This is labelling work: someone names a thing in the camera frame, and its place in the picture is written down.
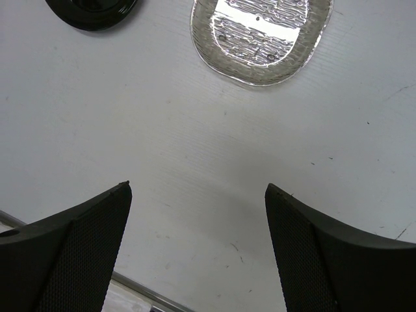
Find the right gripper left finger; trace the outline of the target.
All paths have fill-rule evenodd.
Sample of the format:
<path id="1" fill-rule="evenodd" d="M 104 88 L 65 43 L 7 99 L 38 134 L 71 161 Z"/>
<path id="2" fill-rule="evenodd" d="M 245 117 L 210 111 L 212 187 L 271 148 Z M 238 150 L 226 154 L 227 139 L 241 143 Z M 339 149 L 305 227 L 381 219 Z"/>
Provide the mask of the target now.
<path id="1" fill-rule="evenodd" d="M 129 182 L 1 233 L 2 311 L 101 311 L 132 202 Z"/>

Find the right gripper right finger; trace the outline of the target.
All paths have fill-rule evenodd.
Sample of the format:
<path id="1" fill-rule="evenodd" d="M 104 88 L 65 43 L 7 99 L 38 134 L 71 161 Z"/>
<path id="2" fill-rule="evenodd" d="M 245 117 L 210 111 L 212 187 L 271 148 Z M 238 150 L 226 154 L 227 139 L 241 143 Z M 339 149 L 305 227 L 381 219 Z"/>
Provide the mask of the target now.
<path id="1" fill-rule="evenodd" d="M 415 244 L 342 223 L 273 184 L 265 207 L 288 311 L 414 311 Z"/>

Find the black plate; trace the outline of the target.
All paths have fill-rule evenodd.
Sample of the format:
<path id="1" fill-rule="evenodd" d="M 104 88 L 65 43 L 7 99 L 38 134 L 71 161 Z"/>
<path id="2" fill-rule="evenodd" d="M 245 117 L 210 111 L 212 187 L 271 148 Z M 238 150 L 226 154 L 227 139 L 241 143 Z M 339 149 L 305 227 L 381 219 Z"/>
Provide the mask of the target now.
<path id="1" fill-rule="evenodd" d="M 90 32 L 104 31 L 119 24 L 140 3 L 137 0 L 46 0 L 45 2 L 65 23 Z"/>

